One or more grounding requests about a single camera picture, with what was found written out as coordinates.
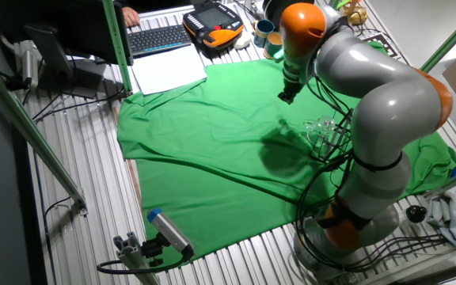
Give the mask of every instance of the person's hand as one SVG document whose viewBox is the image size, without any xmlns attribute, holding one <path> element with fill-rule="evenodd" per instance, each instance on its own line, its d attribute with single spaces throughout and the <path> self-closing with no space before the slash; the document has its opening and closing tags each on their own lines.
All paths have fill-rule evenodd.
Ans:
<svg viewBox="0 0 456 285">
<path fill-rule="evenodd" d="M 124 23 L 126 23 L 126 26 L 128 28 L 132 27 L 132 26 L 140 25 L 139 14 L 136 13 L 136 11 L 133 10 L 132 8 L 124 7 L 123 15 L 124 15 Z"/>
</svg>

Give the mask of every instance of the black knob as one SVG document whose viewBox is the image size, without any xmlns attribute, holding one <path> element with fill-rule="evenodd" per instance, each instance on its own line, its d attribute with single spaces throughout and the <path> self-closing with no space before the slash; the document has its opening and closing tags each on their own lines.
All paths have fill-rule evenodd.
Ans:
<svg viewBox="0 0 456 285">
<path fill-rule="evenodd" d="M 203 37 L 205 36 L 205 31 L 200 30 L 196 33 L 196 40 L 201 44 L 203 43 Z"/>
<path fill-rule="evenodd" d="M 412 205 L 405 211 L 405 216 L 408 218 L 409 221 L 418 223 L 423 222 L 425 220 L 425 216 L 427 215 L 427 208 Z"/>
</svg>

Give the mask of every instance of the aluminum profile table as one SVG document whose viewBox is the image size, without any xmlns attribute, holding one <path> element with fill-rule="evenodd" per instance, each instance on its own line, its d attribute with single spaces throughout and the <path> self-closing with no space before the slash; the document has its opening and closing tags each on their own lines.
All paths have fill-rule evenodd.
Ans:
<svg viewBox="0 0 456 285">
<path fill-rule="evenodd" d="M 322 0 L 319 0 L 318 4 L 326 5 Z M 363 28 L 381 30 L 391 36 L 370 3 L 363 1 L 363 5 L 367 7 L 368 14 L 367 23 Z M 249 31 L 250 16 L 248 17 L 239 6 L 230 4 L 230 8 L 241 16 L 245 30 Z M 152 29 L 178 25 L 181 23 L 182 15 L 190 9 L 168 9 L 143 14 L 142 27 Z M 128 30 L 135 31 L 139 31 L 139 28 Z M 258 60 L 264 57 L 262 50 L 251 44 L 242 51 L 221 52 L 216 59 L 210 60 L 201 53 L 199 58 L 204 66 L 208 66 Z M 399 60 L 407 62 L 403 55 Z M 139 86 L 135 76 L 138 75 L 130 67 L 129 74 L 133 90 L 136 92 Z M 114 94 L 121 87 L 120 83 L 117 85 L 117 82 L 122 82 L 118 66 L 107 68 L 105 78 L 104 88 L 98 92 L 98 98 Z M 33 96 L 26 105 L 29 114 L 37 114 L 55 96 L 44 92 Z M 89 100 L 61 94 L 51 108 L 59 109 L 86 101 Z M 134 231 L 140 240 L 144 240 L 146 236 L 140 197 L 140 188 L 145 190 L 146 185 L 139 184 L 135 163 L 123 159 L 116 138 L 117 114 L 121 104 L 122 101 L 89 104 L 58 112 L 38 123 L 38 128 L 74 182 L 84 190 L 89 208 L 89 214 L 83 216 L 72 209 L 71 201 L 66 201 L 50 211 L 47 225 L 50 230 L 51 256 L 48 255 L 45 242 L 44 221 L 40 218 L 49 283 L 54 283 L 52 262 L 57 284 L 139 283 L 133 275 L 106 275 L 98 274 L 96 271 L 96 264 L 116 259 L 113 237 L 125 235 L 129 231 Z M 453 123 L 448 120 L 438 132 L 456 151 L 456 127 Z M 55 201 L 66 198 L 67 193 L 44 164 L 40 160 L 37 163 L 37 171 L 32 168 L 32 178 L 36 206 L 38 212 L 41 212 L 42 207 L 47 208 Z M 38 177 L 42 188 L 41 195 L 44 198 L 43 205 L 38 191 Z M 423 198 L 410 196 L 395 203 L 395 206 L 398 210 L 403 210 L 411 204 L 424 203 Z M 422 223 L 414 227 L 399 228 L 388 238 L 424 234 L 437 234 L 437 231 Z M 280 226 L 220 249 L 178 269 L 159 273 L 158 278 L 161 284 L 315 284 L 314 276 L 302 268 L 295 259 L 293 235 L 294 229 L 291 225 Z M 376 246 L 361 250 L 370 253 Z M 456 251 L 449 245 L 438 245 L 407 256 L 390 258 L 364 273 L 339 275 L 331 281 L 335 284 L 386 284 L 454 255 Z"/>
</svg>

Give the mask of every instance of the green fabric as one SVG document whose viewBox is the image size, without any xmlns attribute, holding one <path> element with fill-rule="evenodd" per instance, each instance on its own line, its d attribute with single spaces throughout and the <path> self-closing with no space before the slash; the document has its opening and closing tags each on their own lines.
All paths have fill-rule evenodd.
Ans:
<svg viewBox="0 0 456 285">
<path fill-rule="evenodd" d="M 333 115 L 307 88 L 292 105 L 282 102 L 281 66 L 271 61 L 208 66 L 206 72 L 206 81 L 129 97 L 118 126 L 124 157 L 137 161 L 145 214 L 160 207 L 191 239 L 196 258 L 293 220 L 291 203 L 317 169 L 302 122 Z M 339 98 L 350 107 L 359 102 Z M 414 170 L 410 192 L 443 183 L 454 168 L 442 139 L 426 140 L 406 147 L 422 168 Z M 421 147 L 437 151 L 422 154 Z M 431 162 L 443 170 L 431 170 Z M 332 195 L 341 175 L 322 176 L 311 199 Z M 149 238 L 156 234 L 147 220 L 146 231 Z M 166 264 L 179 258 L 165 249 Z"/>
<path fill-rule="evenodd" d="M 444 184 L 456 167 L 456 153 L 438 133 L 408 144 L 404 148 L 411 161 L 412 175 L 401 198 Z"/>
<path fill-rule="evenodd" d="M 384 53 L 385 55 L 387 54 L 387 53 L 386 53 L 385 47 L 383 47 L 383 44 L 381 44 L 380 42 L 378 42 L 378 41 L 371 41 L 371 42 L 369 42 L 369 43 L 367 43 L 367 44 L 369 44 L 369 45 L 370 45 L 373 49 L 375 49 L 376 51 L 380 51 L 380 52 Z"/>
</svg>

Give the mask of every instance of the mug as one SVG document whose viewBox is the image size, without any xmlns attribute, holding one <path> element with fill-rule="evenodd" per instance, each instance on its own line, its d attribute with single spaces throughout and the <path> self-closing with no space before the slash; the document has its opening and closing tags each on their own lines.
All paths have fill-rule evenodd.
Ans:
<svg viewBox="0 0 456 285">
<path fill-rule="evenodd" d="M 271 32 L 267 36 L 267 42 L 263 50 L 263 55 L 267 59 L 274 59 L 274 54 L 283 47 L 283 38 L 279 32 Z"/>
<path fill-rule="evenodd" d="M 269 20 L 254 21 L 254 44 L 259 48 L 264 47 L 268 34 L 274 32 L 274 29 L 274 24 Z"/>
</svg>

